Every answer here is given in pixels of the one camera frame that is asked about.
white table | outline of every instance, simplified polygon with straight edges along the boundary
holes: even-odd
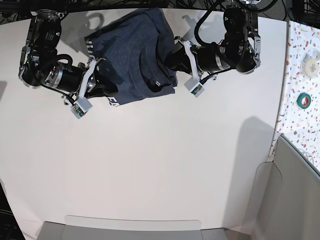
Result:
[[[58,52],[86,63],[83,37],[131,11],[70,14]],[[193,42],[204,12],[164,10],[174,35]],[[189,76],[179,72],[176,94],[116,108],[95,98],[81,120],[59,94],[18,79],[29,23],[0,26],[0,178],[27,239],[43,221],[63,224],[66,215],[199,220],[202,229],[242,224],[277,118],[285,22],[259,18],[261,66],[252,74],[223,73],[196,99],[184,87]],[[223,14],[212,13],[202,28],[205,41],[219,42]]]

